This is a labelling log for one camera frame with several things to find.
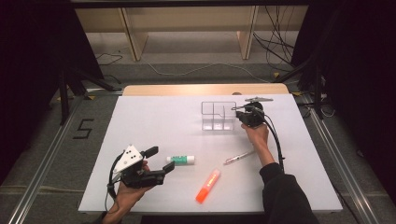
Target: highlighter cap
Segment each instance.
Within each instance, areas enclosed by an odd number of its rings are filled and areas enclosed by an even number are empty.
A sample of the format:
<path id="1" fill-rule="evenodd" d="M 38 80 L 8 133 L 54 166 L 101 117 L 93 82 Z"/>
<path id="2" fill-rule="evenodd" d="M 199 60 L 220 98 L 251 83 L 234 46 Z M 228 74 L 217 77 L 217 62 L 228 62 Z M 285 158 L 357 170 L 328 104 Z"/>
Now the highlighter cap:
<path id="1" fill-rule="evenodd" d="M 199 191 L 198 195 L 195 197 L 195 200 L 196 200 L 198 203 L 203 203 L 204 200 L 205 200 L 205 198 L 206 198 L 206 196 L 207 196 L 207 194 L 209 194 L 209 190 L 207 190 L 207 189 L 201 189 L 201 190 Z"/>

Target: black sleeve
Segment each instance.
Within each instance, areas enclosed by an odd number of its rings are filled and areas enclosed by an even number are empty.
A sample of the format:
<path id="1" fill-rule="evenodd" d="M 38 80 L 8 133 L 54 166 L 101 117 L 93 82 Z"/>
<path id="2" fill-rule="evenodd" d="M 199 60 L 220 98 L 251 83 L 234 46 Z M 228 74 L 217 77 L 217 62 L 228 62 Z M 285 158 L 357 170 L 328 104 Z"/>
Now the black sleeve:
<path id="1" fill-rule="evenodd" d="M 262 204 L 267 224 L 318 223 L 294 175 L 284 175 L 279 164 L 260 169 L 264 182 Z"/>

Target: hand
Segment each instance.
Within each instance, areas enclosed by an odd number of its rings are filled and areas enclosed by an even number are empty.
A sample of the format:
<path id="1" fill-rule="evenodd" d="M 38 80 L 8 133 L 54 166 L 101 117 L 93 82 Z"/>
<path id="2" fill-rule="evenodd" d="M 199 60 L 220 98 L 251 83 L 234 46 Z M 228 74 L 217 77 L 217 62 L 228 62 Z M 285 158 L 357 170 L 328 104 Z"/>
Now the hand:
<path id="1" fill-rule="evenodd" d="M 262 143 L 267 145 L 269 133 L 267 125 L 262 124 L 256 128 L 250 128 L 246 124 L 242 124 L 241 127 L 247 132 L 248 140 L 253 146 L 258 146 Z"/>
<path id="2" fill-rule="evenodd" d="M 143 161 L 142 168 L 149 171 L 147 161 Z M 131 211 L 131 208 L 143 197 L 143 195 L 152 188 L 153 187 L 141 189 L 128 188 L 122 181 L 120 181 L 116 201 L 110 210 L 108 210 L 108 213 L 103 219 L 103 223 L 119 223 L 122 218 Z"/>

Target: gray floor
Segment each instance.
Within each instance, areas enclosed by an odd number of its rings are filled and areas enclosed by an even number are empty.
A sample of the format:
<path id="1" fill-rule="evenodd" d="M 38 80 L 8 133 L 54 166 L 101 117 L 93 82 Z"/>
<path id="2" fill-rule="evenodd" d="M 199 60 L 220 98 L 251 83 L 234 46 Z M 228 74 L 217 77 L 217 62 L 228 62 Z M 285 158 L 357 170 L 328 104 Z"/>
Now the gray floor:
<path id="1" fill-rule="evenodd" d="M 290 32 L 285 35 L 292 44 L 296 33 Z M 89 34 L 89 38 L 97 56 L 102 53 L 122 56 L 122 59 L 111 65 L 101 66 L 106 82 L 114 86 L 160 83 L 254 83 L 271 81 L 274 79 L 275 72 L 282 73 L 268 66 L 268 62 L 278 64 L 280 61 L 274 56 L 267 58 L 265 51 L 257 42 L 252 45 L 249 60 L 242 60 L 236 34 L 230 32 L 150 34 L 143 60 L 137 63 L 131 60 L 123 34 Z M 118 56 L 104 55 L 98 59 L 98 62 L 107 64 L 118 58 Z M 297 91 L 296 80 L 295 78 L 286 82 L 290 91 Z M 95 88 L 88 82 L 86 86 Z M 95 220 L 96 216 L 79 213 L 78 205 L 100 150 L 117 97 L 115 94 L 97 95 L 79 104 L 71 120 L 70 128 L 65 133 L 63 143 L 23 223 L 89 223 Z M 58 94 L 55 94 L 50 103 L 52 109 L 48 111 L 41 126 L 37 128 L 30 148 L 21 154 L 0 188 L 2 211 L 0 223 L 7 223 L 10 219 L 15 206 L 46 156 L 52 139 L 60 129 L 61 105 L 57 98 Z M 302 97 L 296 97 L 296 102 L 302 101 Z M 70 103 L 75 104 L 76 99 L 70 100 Z M 332 112 L 332 108 L 324 107 L 323 109 Z M 305 115 L 308 109 L 302 107 L 301 112 Z M 361 218 L 312 117 L 304 121 L 329 178 L 363 223 L 364 219 Z M 84 123 L 85 128 L 92 129 L 90 137 L 76 139 L 85 134 L 85 132 L 78 131 L 78 126 L 83 119 L 92 119 Z M 330 118 L 325 117 L 324 122 L 369 204 L 373 207 L 378 223 L 396 223 L 395 205 L 365 159 L 357 156 L 358 148 L 344 122 L 337 117 L 336 113 Z M 317 214 L 317 217 L 320 223 L 356 223 L 348 209 L 345 206 L 344 208 L 340 213 Z M 141 216 L 131 214 L 124 219 L 124 223 L 140 223 L 141 218 Z"/>

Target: person's right hand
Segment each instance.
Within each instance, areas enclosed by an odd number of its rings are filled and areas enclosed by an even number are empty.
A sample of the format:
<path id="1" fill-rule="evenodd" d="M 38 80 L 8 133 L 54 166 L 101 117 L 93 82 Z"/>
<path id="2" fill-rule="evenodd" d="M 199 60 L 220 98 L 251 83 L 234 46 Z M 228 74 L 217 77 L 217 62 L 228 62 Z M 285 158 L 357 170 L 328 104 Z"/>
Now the person's right hand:
<path id="1" fill-rule="evenodd" d="M 253 146 L 257 146 L 264 142 L 267 145 L 268 142 L 268 127 L 262 124 L 256 128 L 250 128 L 246 124 L 242 124 L 241 127 L 247 132 L 248 140 Z"/>

